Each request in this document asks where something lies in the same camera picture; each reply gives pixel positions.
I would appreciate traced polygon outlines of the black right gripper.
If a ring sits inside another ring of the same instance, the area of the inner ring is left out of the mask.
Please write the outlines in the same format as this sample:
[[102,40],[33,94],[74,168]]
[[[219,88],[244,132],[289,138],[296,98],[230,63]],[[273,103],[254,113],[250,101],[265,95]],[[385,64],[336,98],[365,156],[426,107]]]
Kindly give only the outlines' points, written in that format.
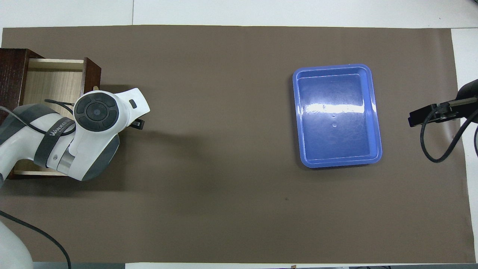
[[433,109],[437,109],[434,114],[433,122],[441,123],[460,118],[470,119],[471,115],[477,110],[477,97],[466,99],[454,99],[449,102],[438,103],[436,105],[427,105],[409,113],[408,124],[410,127],[422,125]]

